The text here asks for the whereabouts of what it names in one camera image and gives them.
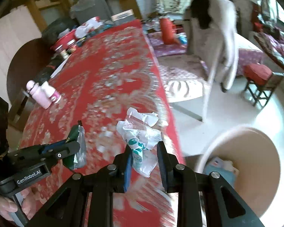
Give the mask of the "person's left hand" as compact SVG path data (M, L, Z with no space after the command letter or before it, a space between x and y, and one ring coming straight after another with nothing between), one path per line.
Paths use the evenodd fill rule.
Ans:
M22 211L25 213L27 218L30 220L35 213L37 212L37 196L39 193L34 193L31 188L27 188L21 191L21 195L23 197L23 202L21 204ZM0 196L0 215L8 220L12 221L13 219L9 215L9 213L15 213L18 211L18 207L16 203L6 197Z

